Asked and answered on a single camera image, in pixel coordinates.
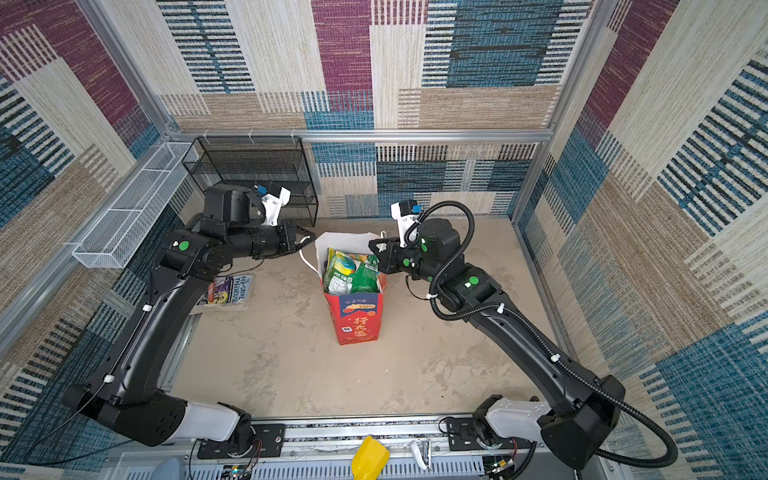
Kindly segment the green snack bag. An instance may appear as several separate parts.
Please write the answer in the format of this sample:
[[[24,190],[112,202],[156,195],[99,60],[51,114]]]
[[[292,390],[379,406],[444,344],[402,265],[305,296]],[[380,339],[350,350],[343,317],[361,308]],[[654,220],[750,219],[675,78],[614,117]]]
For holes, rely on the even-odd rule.
[[[327,294],[379,293],[379,262],[374,255],[351,254],[328,249],[323,286]]]

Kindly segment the red paper gift bag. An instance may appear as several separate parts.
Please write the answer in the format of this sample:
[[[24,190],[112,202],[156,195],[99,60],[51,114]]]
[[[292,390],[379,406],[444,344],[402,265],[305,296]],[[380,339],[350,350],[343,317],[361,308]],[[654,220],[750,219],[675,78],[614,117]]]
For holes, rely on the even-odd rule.
[[[368,242],[377,238],[378,236],[373,233],[325,232],[314,241],[316,261],[311,268],[320,278],[336,338],[341,345],[364,343],[378,339],[384,310],[386,275],[379,274],[381,288],[379,293],[329,295],[323,286],[328,249],[333,248],[345,253],[370,255],[372,253],[368,247]]]

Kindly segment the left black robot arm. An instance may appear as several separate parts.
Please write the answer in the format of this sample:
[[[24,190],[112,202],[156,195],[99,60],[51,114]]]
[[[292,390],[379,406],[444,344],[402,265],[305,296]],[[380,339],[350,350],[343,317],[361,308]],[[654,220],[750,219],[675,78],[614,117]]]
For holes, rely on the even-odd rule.
[[[63,404],[146,446],[201,439],[244,454],[255,439],[250,414],[231,405],[170,396],[159,387],[161,370],[191,310],[234,259],[280,258],[301,251],[315,238],[291,220],[276,226],[172,231],[107,358],[87,381],[65,390]]]

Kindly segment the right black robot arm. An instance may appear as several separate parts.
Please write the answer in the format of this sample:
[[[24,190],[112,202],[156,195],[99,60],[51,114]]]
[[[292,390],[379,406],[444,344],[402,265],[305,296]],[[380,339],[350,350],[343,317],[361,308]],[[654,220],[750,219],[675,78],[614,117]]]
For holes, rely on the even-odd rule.
[[[484,401],[473,415],[480,446],[497,447],[507,438],[542,443],[574,469],[595,456],[615,457],[602,445],[625,411],[623,385],[612,376],[597,377],[549,340],[496,280],[465,261],[457,233],[409,246],[396,238],[378,239],[369,247],[381,272],[428,281],[438,318],[463,320],[488,336],[543,394],[540,413],[527,412],[501,395]]]

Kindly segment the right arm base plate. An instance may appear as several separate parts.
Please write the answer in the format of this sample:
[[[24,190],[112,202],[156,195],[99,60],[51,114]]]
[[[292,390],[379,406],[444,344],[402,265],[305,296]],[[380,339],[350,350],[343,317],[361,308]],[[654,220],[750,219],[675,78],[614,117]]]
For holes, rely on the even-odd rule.
[[[489,446],[487,428],[481,420],[446,416],[438,422],[438,429],[447,437],[451,451],[485,450]]]

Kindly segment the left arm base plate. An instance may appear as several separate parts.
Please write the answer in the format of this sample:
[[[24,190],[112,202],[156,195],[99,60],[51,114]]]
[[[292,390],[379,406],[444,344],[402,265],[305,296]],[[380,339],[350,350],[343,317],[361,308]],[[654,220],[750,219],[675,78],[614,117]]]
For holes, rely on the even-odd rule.
[[[286,425],[282,423],[252,424],[244,447],[227,442],[203,440],[198,447],[198,460],[278,458],[281,456]]]

